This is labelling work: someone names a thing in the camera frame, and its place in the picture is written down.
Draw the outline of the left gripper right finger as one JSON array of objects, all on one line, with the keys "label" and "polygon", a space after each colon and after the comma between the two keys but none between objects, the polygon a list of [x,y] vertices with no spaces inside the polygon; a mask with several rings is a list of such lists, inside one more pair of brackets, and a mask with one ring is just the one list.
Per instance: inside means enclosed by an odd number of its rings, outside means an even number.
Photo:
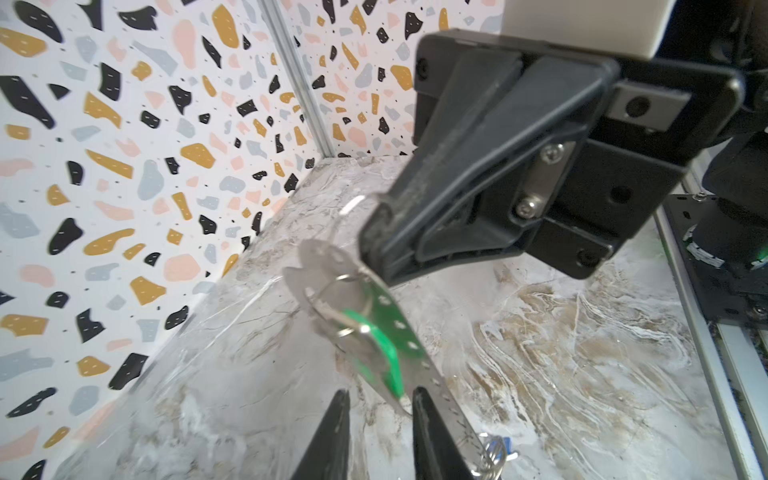
[{"label": "left gripper right finger", "polygon": [[472,478],[434,401],[424,387],[418,387],[413,392],[412,420],[416,480]]}]

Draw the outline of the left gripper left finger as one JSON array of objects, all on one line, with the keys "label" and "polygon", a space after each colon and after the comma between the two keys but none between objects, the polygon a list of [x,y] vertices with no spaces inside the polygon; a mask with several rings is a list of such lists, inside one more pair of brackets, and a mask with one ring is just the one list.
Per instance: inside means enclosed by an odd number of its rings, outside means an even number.
[{"label": "left gripper left finger", "polygon": [[346,480],[350,451],[350,395],[335,392],[292,480]]}]

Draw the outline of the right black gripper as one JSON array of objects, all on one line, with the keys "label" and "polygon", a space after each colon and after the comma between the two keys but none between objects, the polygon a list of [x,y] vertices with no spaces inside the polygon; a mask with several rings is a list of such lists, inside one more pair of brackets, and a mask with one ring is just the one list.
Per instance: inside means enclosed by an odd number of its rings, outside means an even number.
[{"label": "right black gripper", "polygon": [[[463,30],[421,39],[414,82],[415,151],[406,167],[425,158],[461,174],[485,159],[577,142],[547,209],[556,225],[523,253],[576,279],[637,233],[745,94],[743,75],[725,66]],[[365,262],[365,226],[358,245]]]}]

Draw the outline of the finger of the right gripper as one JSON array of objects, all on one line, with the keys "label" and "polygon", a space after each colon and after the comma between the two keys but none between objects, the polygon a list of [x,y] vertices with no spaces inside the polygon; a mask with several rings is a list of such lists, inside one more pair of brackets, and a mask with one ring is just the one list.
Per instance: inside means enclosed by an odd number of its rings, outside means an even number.
[{"label": "finger of the right gripper", "polygon": [[365,263],[394,286],[451,266],[532,253],[577,142],[548,143],[461,174],[416,158],[365,225]]}]

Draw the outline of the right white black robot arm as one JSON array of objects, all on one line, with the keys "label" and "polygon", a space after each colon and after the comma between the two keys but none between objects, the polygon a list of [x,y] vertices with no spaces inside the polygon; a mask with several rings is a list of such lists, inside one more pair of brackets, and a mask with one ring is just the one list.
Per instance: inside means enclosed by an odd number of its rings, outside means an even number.
[{"label": "right white black robot arm", "polygon": [[766,305],[765,2],[510,1],[499,34],[424,36],[414,80],[415,152],[358,237],[386,283],[523,254],[587,278],[714,146],[682,245]]}]

